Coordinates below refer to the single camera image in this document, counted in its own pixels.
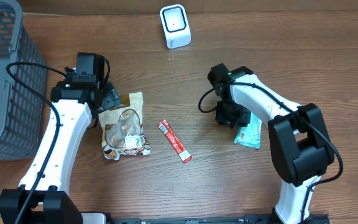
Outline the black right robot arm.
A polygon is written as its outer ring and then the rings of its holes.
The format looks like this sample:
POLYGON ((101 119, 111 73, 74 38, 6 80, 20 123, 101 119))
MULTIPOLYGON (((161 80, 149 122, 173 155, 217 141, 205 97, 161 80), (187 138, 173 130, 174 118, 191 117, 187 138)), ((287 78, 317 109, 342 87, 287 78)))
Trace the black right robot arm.
POLYGON ((219 124, 248 127, 255 115, 268 128, 270 153, 282 179, 280 197, 269 214, 245 215, 244 223, 329 223, 327 214, 312 214, 314 188, 338 160, 321 110, 313 103, 301 106, 265 86, 245 66, 229 70, 220 63, 208 73, 212 90, 220 97, 214 108, 219 124))

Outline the teal tissue pack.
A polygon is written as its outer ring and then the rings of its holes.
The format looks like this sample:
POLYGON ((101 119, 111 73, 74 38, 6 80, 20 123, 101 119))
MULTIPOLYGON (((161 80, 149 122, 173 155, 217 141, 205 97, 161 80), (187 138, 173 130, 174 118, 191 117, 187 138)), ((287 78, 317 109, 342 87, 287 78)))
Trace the teal tissue pack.
POLYGON ((246 127, 238 129, 234 144, 260 149, 261 130, 262 121, 251 113, 250 123, 246 127))

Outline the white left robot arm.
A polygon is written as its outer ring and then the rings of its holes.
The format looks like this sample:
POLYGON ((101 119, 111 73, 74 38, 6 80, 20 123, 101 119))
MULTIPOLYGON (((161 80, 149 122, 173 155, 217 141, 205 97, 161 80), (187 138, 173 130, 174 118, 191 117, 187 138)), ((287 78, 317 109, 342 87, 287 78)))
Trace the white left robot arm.
POLYGON ((120 104, 109 73, 108 59, 80 52, 76 67, 65 68, 64 79, 52 88, 49 99, 15 78, 51 112, 31 167, 16 189, 0 194, 4 223, 110 223, 110 214, 81 212, 69 197, 71 172, 85 131, 96 124, 100 113, 120 104))

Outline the beige brown snack pouch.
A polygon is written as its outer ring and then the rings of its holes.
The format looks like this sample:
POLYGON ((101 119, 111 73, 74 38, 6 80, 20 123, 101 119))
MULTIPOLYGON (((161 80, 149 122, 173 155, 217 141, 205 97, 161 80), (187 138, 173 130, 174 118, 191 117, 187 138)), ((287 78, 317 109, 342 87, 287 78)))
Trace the beige brown snack pouch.
POLYGON ((105 158, 118 161, 122 156, 148 156, 151 153, 144 134, 143 104, 141 92, 129 93, 122 96, 122 105, 99 114, 105 158))

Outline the red white snack packet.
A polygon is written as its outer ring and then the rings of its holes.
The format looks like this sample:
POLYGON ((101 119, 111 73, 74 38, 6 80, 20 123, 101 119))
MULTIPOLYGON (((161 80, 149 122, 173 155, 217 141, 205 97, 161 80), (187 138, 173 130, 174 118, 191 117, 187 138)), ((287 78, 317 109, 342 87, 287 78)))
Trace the red white snack packet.
POLYGON ((177 135, 174 133, 173 129, 170 127, 166 119, 159 122, 158 128, 161 130, 161 132, 163 132, 163 134, 168 139, 173 149, 179 155, 180 159, 184 164, 186 164, 193 158, 192 155, 187 151, 183 143, 178 139, 177 135))

